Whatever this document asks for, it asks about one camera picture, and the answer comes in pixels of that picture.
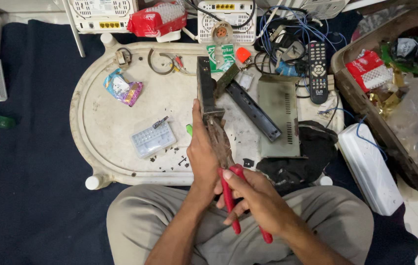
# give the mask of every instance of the grey trousers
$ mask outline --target grey trousers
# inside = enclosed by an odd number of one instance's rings
[[[142,265],[173,219],[187,191],[137,185],[112,202],[107,229],[114,263]],[[373,237],[370,209],[349,191],[335,186],[298,190],[283,197],[314,234],[354,264],[363,264]],[[194,265],[301,264],[281,239],[266,244],[250,214],[240,218],[241,233],[222,222],[227,212],[213,203],[194,240]]]

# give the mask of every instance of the person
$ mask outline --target person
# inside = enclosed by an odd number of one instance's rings
[[[245,169],[245,182],[225,170],[223,177],[234,196],[243,200],[230,214],[222,199],[215,203],[215,194],[222,192],[218,160],[197,99],[187,155],[194,173],[189,191],[137,185],[122,191],[110,205],[107,229],[115,264],[365,262],[373,237],[373,216],[365,203],[340,187],[310,187],[281,198],[261,173]],[[230,226],[236,218],[239,235]],[[273,243],[265,243],[258,226],[273,235]]]

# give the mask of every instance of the white plastic table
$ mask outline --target white plastic table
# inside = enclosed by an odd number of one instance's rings
[[[186,125],[192,123],[193,99],[196,98],[196,76],[180,73],[158,75],[147,64],[150,48],[154,49],[152,65],[157,71],[164,72],[169,68],[169,59],[160,57],[159,53],[182,56],[186,69],[196,72],[197,56],[207,56],[206,48],[193,43],[158,43],[137,42],[129,45],[113,44],[109,46],[82,75],[70,104],[70,127],[75,144],[84,159],[93,168],[93,175],[85,184],[90,190],[108,186],[112,182],[128,185],[160,184],[167,186],[185,186],[193,182],[189,162],[178,163],[186,158],[186,149],[191,141],[186,132]],[[132,53],[132,62],[123,75],[129,81],[143,82],[142,92],[133,107],[128,107],[114,99],[103,87],[105,77],[117,67],[113,62],[115,51],[125,47]],[[254,55],[252,46],[246,48]],[[258,101],[258,79],[261,74],[256,69],[249,69],[254,79],[248,90],[250,96]],[[214,79],[222,74],[213,74]],[[248,158],[260,161],[260,137],[258,128],[225,94],[217,102],[225,108],[225,130],[230,139],[234,161],[243,164]],[[299,120],[316,120],[324,125],[328,120],[317,114],[317,105],[309,99],[298,99]],[[139,159],[129,136],[150,127],[159,119],[169,116],[167,120],[177,143],[154,155],[155,161],[149,158]],[[330,125],[334,131],[343,129],[343,113],[337,111]]]

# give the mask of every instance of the hand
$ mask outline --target hand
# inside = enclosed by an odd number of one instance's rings
[[[232,171],[224,170],[224,179],[234,189],[234,197],[245,198],[228,215],[225,225],[230,225],[249,209],[257,223],[273,235],[281,236],[289,225],[306,228],[306,224],[289,208],[265,176],[248,169],[244,169],[243,174],[247,182]]]
[[[208,204],[214,197],[214,191],[222,192],[222,186],[216,189],[216,183],[219,180],[217,169],[219,167],[219,161],[216,153],[212,149],[212,145],[209,139],[208,131],[204,123],[202,122],[199,100],[194,99],[193,104],[193,138],[191,144],[186,150],[189,162],[193,168],[194,173],[194,186],[199,191],[202,191],[201,196],[209,198]]]

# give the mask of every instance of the red plier handle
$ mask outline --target red plier handle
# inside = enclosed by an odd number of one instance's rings
[[[229,170],[234,172],[235,175],[239,176],[244,181],[247,181],[247,179],[243,175],[243,167],[240,164],[236,164],[235,166],[231,166],[229,168]],[[232,210],[235,207],[235,202],[234,202],[234,199],[232,197],[232,189],[229,187],[229,184],[225,181],[224,176],[223,176],[223,172],[224,172],[224,170],[222,168],[218,168],[220,181],[222,183],[222,190],[223,190],[223,194],[224,194],[225,206],[227,207],[228,212],[231,213]],[[238,219],[235,219],[232,222],[232,227],[233,227],[233,229],[234,229],[234,231],[237,235],[240,234],[241,228],[240,228],[240,223],[239,223]],[[273,236],[270,233],[263,230],[263,228],[261,228],[261,226],[258,226],[258,227],[260,228],[261,235],[263,236],[263,239],[265,240],[265,242],[267,244],[271,244],[273,242]]]

